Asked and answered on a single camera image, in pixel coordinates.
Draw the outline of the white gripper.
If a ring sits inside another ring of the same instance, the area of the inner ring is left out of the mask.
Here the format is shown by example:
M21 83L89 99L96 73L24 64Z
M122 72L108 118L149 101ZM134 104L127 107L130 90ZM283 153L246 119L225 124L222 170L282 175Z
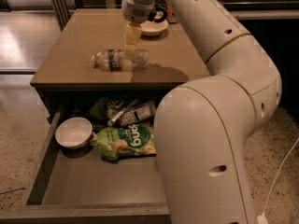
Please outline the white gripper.
M124 50L128 55L135 53L138 41L142 34L142 28L139 23L145 21L153 21L160 23L166 20L167 12L163 7L160 7L155 2L142 4L136 0L122 0L121 11L123 17L131 21L125 27L125 42Z

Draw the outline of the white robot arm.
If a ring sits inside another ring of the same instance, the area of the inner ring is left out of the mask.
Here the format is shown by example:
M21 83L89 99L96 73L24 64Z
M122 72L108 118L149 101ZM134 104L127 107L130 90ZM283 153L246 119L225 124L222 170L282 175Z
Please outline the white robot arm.
M243 145L274 114L279 71L253 35L217 0L165 0L209 72L158 105L158 169L172 224L268 224L255 213ZM122 0L145 21L154 0Z

